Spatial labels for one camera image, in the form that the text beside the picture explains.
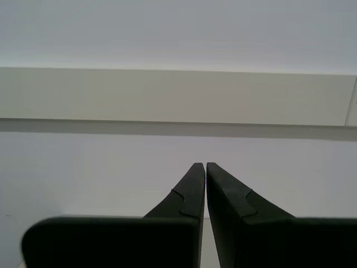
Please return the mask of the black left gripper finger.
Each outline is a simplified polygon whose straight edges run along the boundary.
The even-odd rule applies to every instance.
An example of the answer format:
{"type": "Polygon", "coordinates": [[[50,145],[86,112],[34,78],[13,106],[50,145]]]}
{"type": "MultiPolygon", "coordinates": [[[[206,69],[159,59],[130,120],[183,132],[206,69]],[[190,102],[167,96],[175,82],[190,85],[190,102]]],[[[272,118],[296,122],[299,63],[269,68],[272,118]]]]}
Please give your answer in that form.
{"type": "Polygon", "coordinates": [[[295,217],[213,162],[206,181],[221,267],[356,266],[356,219],[295,217]]]}
{"type": "Polygon", "coordinates": [[[144,217],[61,216],[30,227],[27,267],[199,267],[205,169],[193,164],[144,217]]]}

